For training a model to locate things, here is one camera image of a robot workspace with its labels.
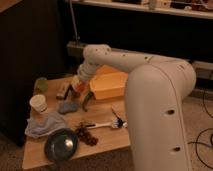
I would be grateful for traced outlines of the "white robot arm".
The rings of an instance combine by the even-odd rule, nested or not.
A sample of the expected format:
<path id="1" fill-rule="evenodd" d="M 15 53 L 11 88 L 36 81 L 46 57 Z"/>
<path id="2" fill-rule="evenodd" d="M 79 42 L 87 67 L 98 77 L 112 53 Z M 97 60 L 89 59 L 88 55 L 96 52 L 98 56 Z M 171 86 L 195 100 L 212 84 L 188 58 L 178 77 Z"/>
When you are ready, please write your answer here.
<path id="1" fill-rule="evenodd" d="M 114 51 L 106 44 L 75 47 L 83 57 L 72 81 L 82 92 L 108 65 L 126 72 L 125 112 L 135 171 L 192 171 L 182 101 L 195 87 L 196 73 L 183 59 Z"/>

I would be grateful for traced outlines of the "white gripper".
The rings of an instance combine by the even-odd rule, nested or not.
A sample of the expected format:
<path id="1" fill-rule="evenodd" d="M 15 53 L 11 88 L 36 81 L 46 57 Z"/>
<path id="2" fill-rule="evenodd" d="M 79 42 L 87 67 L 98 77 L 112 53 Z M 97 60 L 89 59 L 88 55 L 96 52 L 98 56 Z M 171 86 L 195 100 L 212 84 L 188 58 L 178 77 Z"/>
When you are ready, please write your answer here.
<path id="1" fill-rule="evenodd" d="M 72 91 L 72 88 L 76 91 L 76 86 L 78 84 L 82 84 L 84 83 L 86 85 L 85 82 L 81 81 L 77 75 L 74 75 L 73 78 L 72 78 L 72 81 L 71 81 L 71 85 L 69 85 L 68 89 L 66 90 L 65 92 L 65 95 L 64 95 L 64 100 L 67 99 L 68 97 L 68 94 Z M 90 98 L 90 94 L 91 94 L 91 91 L 88 90 L 87 93 L 85 94 L 85 97 L 84 97 L 84 100 L 88 100 Z"/>

